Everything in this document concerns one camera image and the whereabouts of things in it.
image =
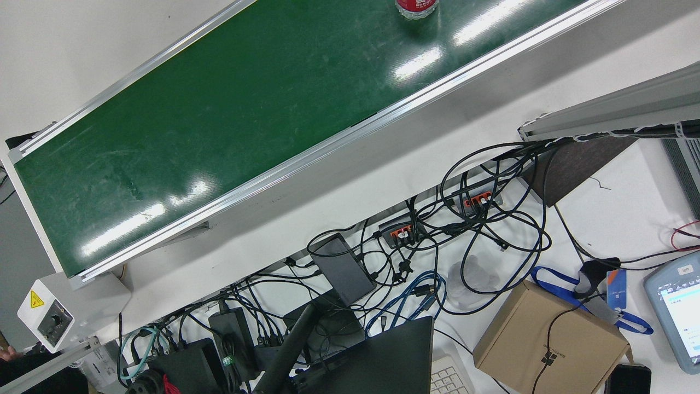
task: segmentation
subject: control box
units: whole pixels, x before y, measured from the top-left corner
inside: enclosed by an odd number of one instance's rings
[[[111,273],[75,290],[59,272],[34,282],[17,316],[56,353],[115,321],[130,297],[131,292]]]

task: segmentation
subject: cardboard box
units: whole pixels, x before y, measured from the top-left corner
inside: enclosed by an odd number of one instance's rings
[[[474,349],[476,368],[520,393],[591,394],[613,372],[629,343],[618,329],[592,314],[565,313],[552,326],[547,357],[547,328],[573,306],[536,284],[514,288]]]

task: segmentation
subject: keyboard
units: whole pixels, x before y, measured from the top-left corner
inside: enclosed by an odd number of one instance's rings
[[[466,376],[462,375],[451,356],[433,361],[430,376],[430,394],[473,394]]]

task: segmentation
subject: yellow warning label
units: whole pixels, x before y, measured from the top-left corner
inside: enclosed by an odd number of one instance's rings
[[[31,290],[29,294],[29,305],[31,305],[32,308],[38,308],[39,306],[43,306],[43,301],[41,301],[41,298],[39,298],[39,296],[36,295],[36,293],[33,290]]]

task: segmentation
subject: person's hand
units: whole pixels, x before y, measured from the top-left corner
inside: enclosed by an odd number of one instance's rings
[[[22,357],[23,354],[20,352],[17,352],[15,348],[12,346],[8,347],[7,350],[2,348],[0,346],[0,360],[5,360],[5,361],[12,361],[12,360],[17,360],[18,358]]]

